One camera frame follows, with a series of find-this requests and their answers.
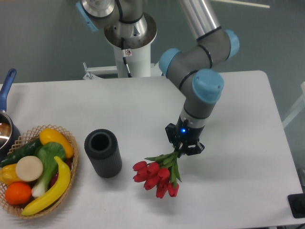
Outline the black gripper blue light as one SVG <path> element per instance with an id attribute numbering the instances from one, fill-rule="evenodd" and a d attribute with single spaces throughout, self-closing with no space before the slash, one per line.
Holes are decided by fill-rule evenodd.
<path id="1" fill-rule="evenodd" d="M 202 153 L 205 146 L 199 142 L 204 127 L 192 128 L 189 126 L 174 125 L 169 123 L 165 131 L 169 142 L 175 151 L 179 150 L 179 157 L 182 155 L 193 156 Z"/>

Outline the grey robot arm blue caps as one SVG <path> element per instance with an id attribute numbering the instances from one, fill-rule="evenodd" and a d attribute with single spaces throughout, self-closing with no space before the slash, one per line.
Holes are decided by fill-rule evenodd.
<path id="1" fill-rule="evenodd" d="M 239 40 L 233 31 L 222 29 L 209 1 L 179 3 L 197 44 L 187 52 L 167 50 L 158 67 L 185 96 L 177 123 L 165 129 L 169 142 L 180 155 L 191 156 L 204 150 L 199 138 L 224 87 L 212 67 L 236 55 Z M 151 75 L 150 45 L 157 27 L 141 0 L 80 0 L 76 8 L 90 30 L 103 30 L 120 78 Z"/>

